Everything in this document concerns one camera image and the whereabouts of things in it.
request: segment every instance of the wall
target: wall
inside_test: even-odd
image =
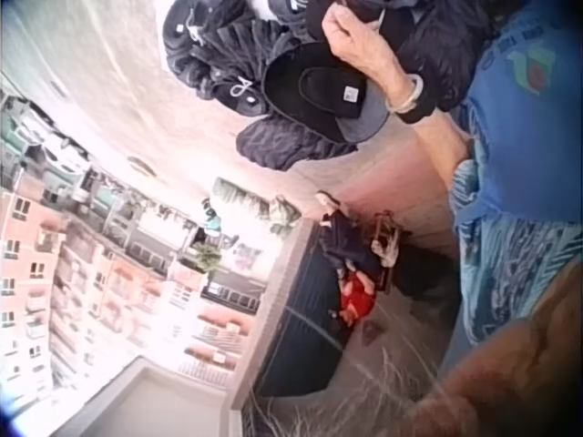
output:
[[[138,359],[56,437],[218,437],[224,395]]]

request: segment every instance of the apartment building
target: apartment building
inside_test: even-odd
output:
[[[208,275],[179,262],[161,239],[134,231],[124,248],[68,216],[50,323],[59,384],[95,391],[144,355],[195,381],[226,388],[252,315],[204,299]]]
[[[19,166],[3,170],[8,177],[3,178],[0,201],[0,392],[3,407],[14,413],[53,388],[49,301],[66,221],[41,204],[38,179]]]

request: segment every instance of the baseball cap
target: baseball cap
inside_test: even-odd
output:
[[[263,76],[263,93],[280,113],[311,131],[334,142],[361,143],[383,127],[389,111],[380,87],[330,51],[322,20],[331,4],[332,0],[311,0],[307,4],[308,32],[319,41],[295,47],[271,62]],[[348,5],[357,7],[364,21],[380,19],[379,33],[394,50],[414,29],[413,16],[407,9],[382,9],[376,3],[355,0]],[[319,78],[318,68],[326,69],[318,73]],[[311,93],[306,93],[306,83],[312,83],[308,87]]]
[[[281,114],[336,143],[366,141],[389,116],[381,89],[323,41],[278,56],[267,67],[262,89]]]

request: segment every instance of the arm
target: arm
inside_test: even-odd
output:
[[[391,47],[350,9],[332,4],[322,21],[322,29],[332,52],[378,83],[393,107],[400,106],[411,95],[413,82]],[[437,173],[450,188],[455,169],[468,156],[467,138],[451,117],[438,109],[413,125],[413,129]]]
[[[392,57],[387,64],[388,69],[378,75],[375,81],[384,91],[391,106],[398,107],[413,93],[414,83],[403,71],[396,57]],[[435,170],[450,189],[455,169],[468,158],[467,136],[449,115],[438,108],[431,116],[412,125],[412,128]]]
[[[357,270],[355,271],[356,278],[364,285],[364,292],[371,296],[374,296],[376,292],[376,284],[373,282],[372,279],[368,277],[366,273],[363,271]]]
[[[412,435],[431,422],[459,430],[456,435],[462,429],[533,437],[552,431],[547,427],[580,387],[582,266],[565,267],[528,320],[510,322],[473,350],[392,435]]]

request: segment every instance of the blue shirt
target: blue shirt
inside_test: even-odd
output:
[[[580,34],[533,2],[484,53],[465,102],[473,157],[450,202],[469,340],[527,317],[581,259]]]

